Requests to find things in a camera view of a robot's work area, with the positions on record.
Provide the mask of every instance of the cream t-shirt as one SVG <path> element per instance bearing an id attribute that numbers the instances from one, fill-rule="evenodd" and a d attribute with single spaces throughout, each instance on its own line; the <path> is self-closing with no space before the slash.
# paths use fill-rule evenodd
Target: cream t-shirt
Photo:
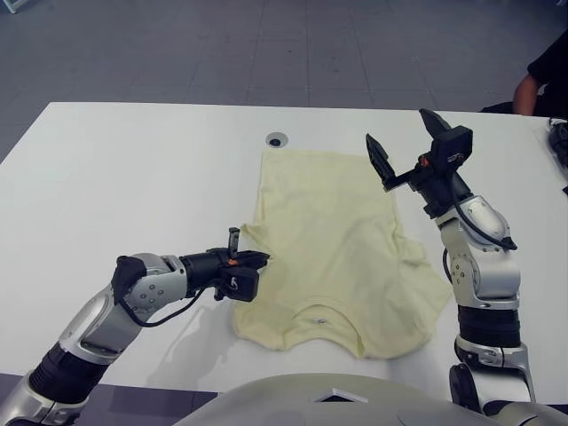
<path id="1" fill-rule="evenodd" d="M 366 157 L 265 151 L 242 232 L 271 259 L 234 329 L 270 349 L 323 338 L 357 358 L 398 357 L 428 342 L 452 292 Z"/>

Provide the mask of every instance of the t-shirt sleeve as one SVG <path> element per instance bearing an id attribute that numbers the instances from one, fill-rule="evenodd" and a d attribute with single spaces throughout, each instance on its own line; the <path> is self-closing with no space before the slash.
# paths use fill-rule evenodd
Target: t-shirt sleeve
<path id="1" fill-rule="evenodd" d="M 568 31 L 558 39 L 542 55 L 527 67 L 529 74 L 539 83 L 547 84 L 557 78 L 563 71 L 562 62 L 568 55 Z"/>

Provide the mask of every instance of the person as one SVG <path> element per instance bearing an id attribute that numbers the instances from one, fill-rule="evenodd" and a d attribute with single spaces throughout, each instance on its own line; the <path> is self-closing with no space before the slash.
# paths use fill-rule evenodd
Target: person
<path id="1" fill-rule="evenodd" d="M 488 106 L 482 113 L 568 117 L 568 30 L 527 67 L 512 102 Z M 539 95 L 539 89 L 545 86 Z"/>

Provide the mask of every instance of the black shirt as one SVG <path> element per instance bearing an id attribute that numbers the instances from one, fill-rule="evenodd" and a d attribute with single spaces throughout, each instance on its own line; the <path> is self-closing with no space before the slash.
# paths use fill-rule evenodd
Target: black shirt
<path id="1" fill-rule="evenodd" d="M 568 117 L 568 31 L 529 65 L 527 71 L 537 82 L 546 84 L 534 115 Z"/>

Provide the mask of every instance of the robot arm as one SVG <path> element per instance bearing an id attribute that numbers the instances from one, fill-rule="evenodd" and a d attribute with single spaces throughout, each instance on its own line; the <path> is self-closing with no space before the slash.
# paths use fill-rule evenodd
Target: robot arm
<path id="1" fill-rule="evenodd" d="M 450 371 L 452 399 L 488 415 L 502 401 L 534 402 L 528 352 L 519 334 L 517 246 L 505 218 L 457 173 L 471 155 L 472 131 L 451 128 L 429 110 L 420 113 L 434 140 L 413 170 L 396 176 L 370 135 L 367 150 L 385 190 L 408 183 L 427 202 L 424 210 L 441 232 L 460 323 L 454 348 L 461 363 Z"/>
<path id="2" fill-rule="evenodd" d="M 268 255 L 238 252 L 239 230 L 230 229 L 229 247 L 189 256 L 150 253 L 121 256 L 111 283 L 76 314 L 40 365 L 22 378 L 2 406 L 0 425 L 68 425 L 89 394 L 144 327 L 156 327 L 189 309 L 206 288 L 250 302 L 256 297 L 257 270 Z M 156 322 L 164 306 L 192 298 L 184 308 Z"/>

